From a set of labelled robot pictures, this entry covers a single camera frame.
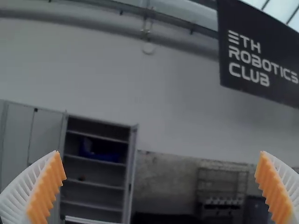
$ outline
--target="black banner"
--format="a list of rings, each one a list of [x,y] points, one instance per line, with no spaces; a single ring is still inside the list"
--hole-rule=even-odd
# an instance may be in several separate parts
[[[299,108],[299,34],[239,0],[217,4],[221,85]]]

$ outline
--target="ceiling beam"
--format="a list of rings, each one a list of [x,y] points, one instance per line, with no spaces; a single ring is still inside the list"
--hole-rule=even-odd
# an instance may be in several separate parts
[[[294,18],[294,16],[298,12],[298,10],[299,10],[299,4],[297,5],[295,11],[292,13],[292,15],[290,16],[290,18],[288,19],[288,21],[286,22],[287,25],[291,22],[292,18]]]

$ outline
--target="ceiling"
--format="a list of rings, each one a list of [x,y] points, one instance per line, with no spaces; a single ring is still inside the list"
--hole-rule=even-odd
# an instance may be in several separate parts
[[[241,0],[299,32],[299,0]]]

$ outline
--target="gray cabinet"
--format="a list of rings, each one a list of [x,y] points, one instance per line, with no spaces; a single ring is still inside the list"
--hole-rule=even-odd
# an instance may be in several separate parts
[[[129,224],[136,134],[136,126],[69,116],[62,215]]]
[[[1,169],[1,190],[27,168],[34,108],[8,104]]]
[[[0,101],[1,190],[30,164],[53,150],[63,155],[66,115]],[[49,224],[59,223],[60,195],[50,211]]]

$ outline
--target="open cabinet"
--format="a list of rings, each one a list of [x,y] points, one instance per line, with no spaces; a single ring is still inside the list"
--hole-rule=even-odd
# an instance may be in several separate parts
[[[136,134],[136,126],[68,117],[62,217],[129,223]]]

